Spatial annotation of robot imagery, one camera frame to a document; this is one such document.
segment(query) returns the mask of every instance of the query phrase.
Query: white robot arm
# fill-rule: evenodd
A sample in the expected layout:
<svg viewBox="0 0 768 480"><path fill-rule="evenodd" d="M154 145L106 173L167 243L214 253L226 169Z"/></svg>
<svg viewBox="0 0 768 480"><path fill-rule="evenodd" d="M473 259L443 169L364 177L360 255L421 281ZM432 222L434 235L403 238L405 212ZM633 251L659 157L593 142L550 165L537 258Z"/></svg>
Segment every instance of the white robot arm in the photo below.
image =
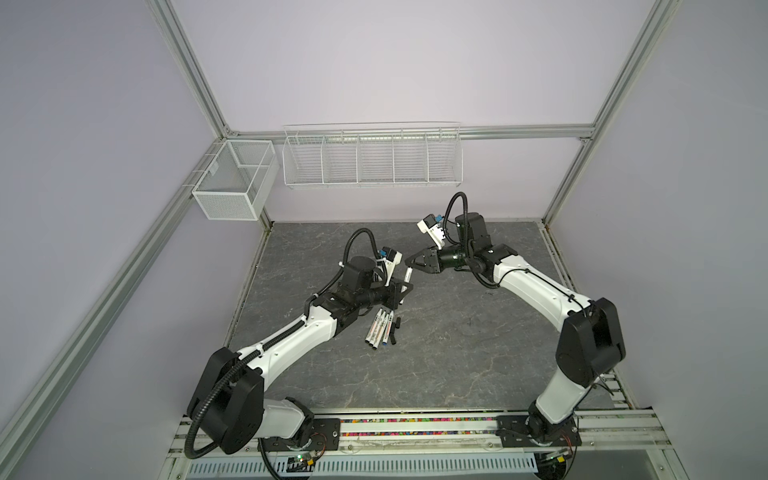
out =
<svg viewBox="0 0 768 480"><path fill-rule="evenodd" d="M374 259L348 259L349 248L361 233L370 237ZM347 242L339 272L307 299L303 315L237 352L217 350L187 407L192 423L184 454L199 458L216 447L235 453L254 436L278 437L296 448L308 445L313 434L311 411L290 397L265 399L264 391L304 354L355 322L361 309L382 305L397 310L413 288L411 283L392 277L401 259L401 253L388 247L378 250L373 233L361 228ZM213 439L200 450L194 448L198 429Z"/></svg>
<svg viewBox="0 0 768 480"><path fill-rule="evenodd" d="M558 368L547 388L531 404L528 421L518 431L547 443L563 433L575 407L599 375L624 358L616 308L606 299L591 300L560 285L512 248L492 245L482 215L467 211L462 192L451 199L442 228L459 197L464 200L464 213L455 218L459 241L446 232L434 233L453 244L436 242L436 246L406 259L406 266L427 273L440 273L449 267L471 272L483 286L505 288L520 296L554 325L560 333L555 356ZM424 230L422 223L434 223L434 219L429 215L419 222L420 230Z"/></svg>

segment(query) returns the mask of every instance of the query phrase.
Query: gray marble tabletop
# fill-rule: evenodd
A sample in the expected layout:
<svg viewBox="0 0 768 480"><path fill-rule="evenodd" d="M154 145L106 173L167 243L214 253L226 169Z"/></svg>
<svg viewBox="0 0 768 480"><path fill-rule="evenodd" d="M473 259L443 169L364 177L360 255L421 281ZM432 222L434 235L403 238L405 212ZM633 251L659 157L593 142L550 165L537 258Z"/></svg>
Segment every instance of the gray marble tabletop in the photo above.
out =
<svg viewBox="0 0 768 480"><path fill-rule="evenodd" d="M360 227L373 231L379 248L404 257L432 244L414 223L276 223L230 347L255 343L300 316ZM494 244L506 243L559 281L536 223L489 223L488 232ZM370 257L370 250L359 237L350 256ZM395 275L404 273L398 266ZM397 345L365 344L371 313L294 363L266 396L292 396L310 408L527 409L556 368L554 327L516 295L488 290L468 273L415 271L411 281L414 291L397 310ZM612 405L597 389L581 408Z"/></svg>

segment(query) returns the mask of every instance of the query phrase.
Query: mounting plate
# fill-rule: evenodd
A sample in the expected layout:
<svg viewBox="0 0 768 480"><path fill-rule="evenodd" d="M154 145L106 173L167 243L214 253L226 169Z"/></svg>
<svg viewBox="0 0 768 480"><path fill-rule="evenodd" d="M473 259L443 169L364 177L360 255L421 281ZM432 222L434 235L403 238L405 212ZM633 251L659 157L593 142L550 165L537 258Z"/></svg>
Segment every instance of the mounting plate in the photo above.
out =
<svg viewBox="0 0 768 480"><path fill-rule="evenodd" d="M328 439L326 443L326 451L339 449L339 436L341 429L340 419L313 419L312 420L312 432L322 433ZM269 437L264 440L264 447L268 452L304 452L306 450L322 450L324 438L320 435L315 435L310 438L312 443L305 449L297 449L296 447L288 446L286 439L280 437Z"/></svg>
<svg viewBox="0 0 768 480"><path fill-rule="evenodd" d="M552 438L546 439L549 445L539 445L535 443L531 437L526 434L516 432L516 429L520 429L521 425L525 424L527 415L499 415L496 417L498 423L498 435L502 439L502 446L505 448L510 447L540 447L540 446L553 446L553 447L567 447L568 443L563 439L561 435L566 435L571 440L571 445L574 447L581 445L581 436L576 429L576 422L573 417L569 418L564 427Z"/></svg>

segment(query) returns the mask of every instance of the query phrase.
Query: mesh basket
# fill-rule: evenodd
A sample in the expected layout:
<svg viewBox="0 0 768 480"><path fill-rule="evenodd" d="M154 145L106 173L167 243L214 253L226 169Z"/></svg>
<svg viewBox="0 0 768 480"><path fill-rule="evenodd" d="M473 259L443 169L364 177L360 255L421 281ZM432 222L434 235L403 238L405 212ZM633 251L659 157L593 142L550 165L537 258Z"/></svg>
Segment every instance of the mesh basket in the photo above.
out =
<svg viewBox="0 0 768 480"><path fill-rule="evenodd" d="M377 187L459 185L462 182L462 146L457 124L378 125L378 130L358 131L286 127L283 149L286 185L292 188Z"/></svg>
<svg viewBox="0 0 768 480"><path fill-rule="evenodd" d="M211 220L258 220L279 169L271 141L227 140L192 194Z"/></svg>

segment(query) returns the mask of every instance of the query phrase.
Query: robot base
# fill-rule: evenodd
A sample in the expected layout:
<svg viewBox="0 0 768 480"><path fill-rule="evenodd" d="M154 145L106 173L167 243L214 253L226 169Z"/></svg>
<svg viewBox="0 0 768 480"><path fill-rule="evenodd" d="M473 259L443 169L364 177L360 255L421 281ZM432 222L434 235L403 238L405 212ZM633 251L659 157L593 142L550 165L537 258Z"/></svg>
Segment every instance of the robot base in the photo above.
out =
<svg viewBox="0 0 768 480"><path fill-rule="evenodd" d="M567 447L568 442L566 442L563 436L568 437L571 441L571 446L577 447L581 445L581 436L578 434L573 417L563 422L561 428L549 436L536 440L532 439L527 433L527 420L528 415L500 415L496 417L496 422L498 423L496 435L502 439L503 447Z"/></svg>
<svg viewBox="0 0 768 480"><path fill-rule="evenodd" d="M268 452L295 452L297 450L322 450L323 443L326 445L326 451L339 449L339 432L341 429L341 420L339 419L312 419L310 426L310 445L294 445L290 439L280 437L270 437L264 439L264 448Z"/></svg>

